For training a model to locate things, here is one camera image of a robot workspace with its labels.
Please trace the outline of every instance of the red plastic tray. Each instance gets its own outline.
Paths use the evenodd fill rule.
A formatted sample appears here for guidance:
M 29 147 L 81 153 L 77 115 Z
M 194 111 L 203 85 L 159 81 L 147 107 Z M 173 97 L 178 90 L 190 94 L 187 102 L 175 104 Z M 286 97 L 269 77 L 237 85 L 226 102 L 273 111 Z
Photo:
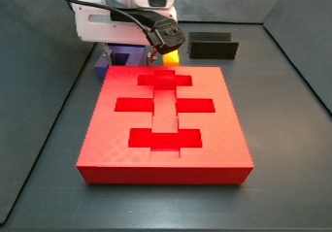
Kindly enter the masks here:
M 218 67 L 109 68 L 75 167 L 87 183 L 241 183 L 253 169 Z

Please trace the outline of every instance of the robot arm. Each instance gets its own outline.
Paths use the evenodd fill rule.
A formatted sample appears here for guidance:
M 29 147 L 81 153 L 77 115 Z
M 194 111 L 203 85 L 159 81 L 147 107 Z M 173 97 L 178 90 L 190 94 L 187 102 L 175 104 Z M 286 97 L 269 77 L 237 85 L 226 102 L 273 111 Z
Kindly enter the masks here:
M 150 45 L 159 54 L 177 50 L 185 41 L 175 23 L 173 0 L 78 0 L 117 8 L 147 27 L 143 34 L 137 25 L 115 13 L 71 4 L 77 36 L 82 41 Z

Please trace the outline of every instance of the black cable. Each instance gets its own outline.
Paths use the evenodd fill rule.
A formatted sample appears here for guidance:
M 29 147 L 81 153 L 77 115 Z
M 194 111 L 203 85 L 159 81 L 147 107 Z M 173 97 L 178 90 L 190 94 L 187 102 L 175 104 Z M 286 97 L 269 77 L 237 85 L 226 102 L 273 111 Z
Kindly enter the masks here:
M 102 10 L 107 10 L 110 12 L 114 12 L 114 13 L 118 13 L 119 15 L 127 17 L 135 24 L 137 26 L 139 27 L 139 29 L 142 30 L 142 32 L 145 34 L 149 33 L 149 30 L 146 29 L 146 27 L 139 23 L 139 21 L 131 17 L 126 12 L 118 10 L 117 8 L 113 8 L 113 7 L 107 7 L 105 5 L 101 5 L 101 4 L 95 4 L 95 3 L 87 3 L 87 2 L 82 2 L 82 1 L 77 1 L 77 0 L 63 0 L 66 2 L 70 2 L 70 3 L 74 3 L 74 4 L 78 4 L 78 5 L 83 5 L 83 6 L 89 6 L 89 7 L 93 7 L 93 8 L 98 8 L 98 9 L 102 9 Z

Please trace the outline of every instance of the cross-shaped recess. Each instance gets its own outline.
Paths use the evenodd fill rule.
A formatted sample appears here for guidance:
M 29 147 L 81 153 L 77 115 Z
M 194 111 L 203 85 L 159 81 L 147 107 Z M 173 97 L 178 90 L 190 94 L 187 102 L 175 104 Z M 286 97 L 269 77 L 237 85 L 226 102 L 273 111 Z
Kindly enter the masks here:
M 127 146 L 151 151 L 179 151 L 201 148 L 199 129 L 178 129 L 178 113 L 214 113 L 213 100 L 175 98 L 178 86 L 191 86 L 191 77 L 174 75 L 171 70 L 155 70 L 154 75 L 139 75 L 137 85 L 153 86 L 153 98 L 118 98 L 115 112 L 151 113 L 151 128 L 131 128 Z

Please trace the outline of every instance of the yellow part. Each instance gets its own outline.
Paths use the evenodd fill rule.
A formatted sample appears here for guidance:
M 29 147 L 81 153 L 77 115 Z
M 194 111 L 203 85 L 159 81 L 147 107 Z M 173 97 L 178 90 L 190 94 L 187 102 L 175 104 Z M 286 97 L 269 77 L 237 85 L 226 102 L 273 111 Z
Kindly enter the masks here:
M 174 50 L 170 53 L 162 56 L 163 66 L 178 66 L 179 65 L 178 59 L 178 51 Z

